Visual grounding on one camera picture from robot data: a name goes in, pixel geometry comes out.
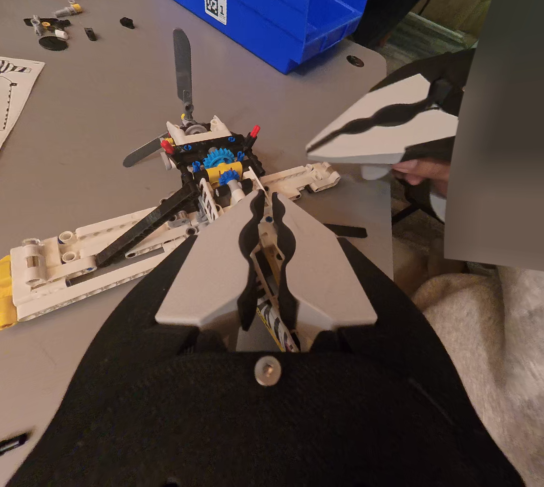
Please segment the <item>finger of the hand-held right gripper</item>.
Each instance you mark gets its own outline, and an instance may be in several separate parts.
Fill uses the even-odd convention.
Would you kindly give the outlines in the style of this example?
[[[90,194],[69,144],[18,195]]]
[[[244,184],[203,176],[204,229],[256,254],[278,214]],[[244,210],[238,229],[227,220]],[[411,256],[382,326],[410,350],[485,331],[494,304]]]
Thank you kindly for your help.
[[[329,163],[383,165],[418,158],[450,160],[458,122],[458,116],[427,110],[404,124],[342,133],[316,148],[307,146],[307,157]]]
[[[359,137],[397,128],[434,107],[432,82],[422,74],[369,91],[333,120],[312,144],[333,144],[344,137]]]

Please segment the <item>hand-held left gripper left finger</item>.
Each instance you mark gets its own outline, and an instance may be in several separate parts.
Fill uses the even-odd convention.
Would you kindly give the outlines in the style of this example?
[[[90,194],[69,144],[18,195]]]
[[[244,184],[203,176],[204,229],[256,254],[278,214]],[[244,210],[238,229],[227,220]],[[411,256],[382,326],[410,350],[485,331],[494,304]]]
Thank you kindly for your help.
[[[166,325],[248,331],[256,314],[256,270],[251,254],[265,194],[253,191],[199,233],[155,320]]]

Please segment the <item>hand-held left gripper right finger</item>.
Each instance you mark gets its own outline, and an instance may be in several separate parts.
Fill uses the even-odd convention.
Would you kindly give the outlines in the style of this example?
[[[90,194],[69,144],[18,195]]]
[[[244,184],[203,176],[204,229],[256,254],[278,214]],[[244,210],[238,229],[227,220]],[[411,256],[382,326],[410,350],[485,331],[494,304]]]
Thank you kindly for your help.
[[[299,334],[374,325],[377,314],[337,236],[280,193],[272,196],[283,255],[277,295],[286,327]]]

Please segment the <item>zebra striped lego plane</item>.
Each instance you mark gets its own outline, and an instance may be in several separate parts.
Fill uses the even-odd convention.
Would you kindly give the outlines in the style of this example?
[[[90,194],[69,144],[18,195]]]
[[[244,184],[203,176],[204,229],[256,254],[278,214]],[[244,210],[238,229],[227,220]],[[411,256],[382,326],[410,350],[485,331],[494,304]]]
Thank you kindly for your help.
[[[260,241],[252,257],[257,270],[256,312],[282,352],[298,352],[300,342],[287,329],[277,306],[283,256],[271,211],[271,194],[290,200],[300,192],[321,192],[336,186],[340,175],[328,163],[307,164],[267,175],[252,148],[260,127],[243,136],[231,132],[217,116],[197,122],[192,104],[192,57],[187,35],[173,32],[176,86],[183,102],[180,125],[167,122],[167,132],[136,149],[124,160],[131,167],[155,151],[167,170],[180,171],[183,184],[193,178],[199,196],[118,262],[96,268],[96,255],[154,208],[129,213],[94,225],[65,231],[49,239],[30,238],[1,259],[1,330],[69,306],[80,300],[145,277],[185,240],[196,237],[243,196],[262,190],[264,217]]]

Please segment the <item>short black lego beam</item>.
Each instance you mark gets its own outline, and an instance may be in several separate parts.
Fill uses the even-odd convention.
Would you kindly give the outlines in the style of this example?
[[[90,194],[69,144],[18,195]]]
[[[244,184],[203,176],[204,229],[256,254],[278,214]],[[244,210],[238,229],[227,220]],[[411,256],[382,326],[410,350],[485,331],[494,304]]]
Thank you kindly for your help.
[[[30,436],[31,432],[24,432],[21,434],[17,434],[16,436],[1,440],[0,455],[3,456],[12,450],[22,447],[26,444]]]

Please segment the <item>black lego piece with pins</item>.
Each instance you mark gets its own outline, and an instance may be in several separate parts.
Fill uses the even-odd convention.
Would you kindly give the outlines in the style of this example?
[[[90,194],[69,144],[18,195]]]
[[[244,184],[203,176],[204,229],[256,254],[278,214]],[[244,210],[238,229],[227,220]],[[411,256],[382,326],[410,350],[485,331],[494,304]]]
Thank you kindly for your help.
[[[31,27],[34,30],[36,30],[35,27],[39,26],[41,35],[46,35],[46,33],[55,35],[56,31],[60,31],[60,30],[65,31],[72,24],[71,21],[68,19],[55,18],[55,17],[39,18],[35,16],[35,17],[24,18],[23,21],[27,27]]]

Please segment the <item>person's right hand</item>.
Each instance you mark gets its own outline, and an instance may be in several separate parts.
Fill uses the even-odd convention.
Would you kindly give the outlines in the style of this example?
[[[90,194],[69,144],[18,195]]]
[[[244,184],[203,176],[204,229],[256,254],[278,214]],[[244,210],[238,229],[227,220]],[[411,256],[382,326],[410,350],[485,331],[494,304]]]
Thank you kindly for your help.
[[[411,186],[430,181],[432,190],[446,198],[451,163],[438,159],[424,158],[407,160],[391,167],[392,174]]]

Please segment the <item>person's grey sweater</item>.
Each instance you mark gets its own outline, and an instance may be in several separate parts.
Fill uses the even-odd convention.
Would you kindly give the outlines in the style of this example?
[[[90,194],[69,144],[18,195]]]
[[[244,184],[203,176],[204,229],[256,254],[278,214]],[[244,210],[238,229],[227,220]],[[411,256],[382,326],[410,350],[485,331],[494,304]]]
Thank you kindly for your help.
[[[527,486],[543,486],[543,272],[439,275],[412,300],[495,442]]]

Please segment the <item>zebra sticker sheet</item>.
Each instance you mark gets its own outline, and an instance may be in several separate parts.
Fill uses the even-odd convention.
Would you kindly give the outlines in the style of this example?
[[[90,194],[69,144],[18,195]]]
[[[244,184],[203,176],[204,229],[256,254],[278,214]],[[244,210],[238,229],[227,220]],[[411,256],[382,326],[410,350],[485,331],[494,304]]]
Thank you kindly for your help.
[[[13,130],[45,64],[1,56],[1,147]]]

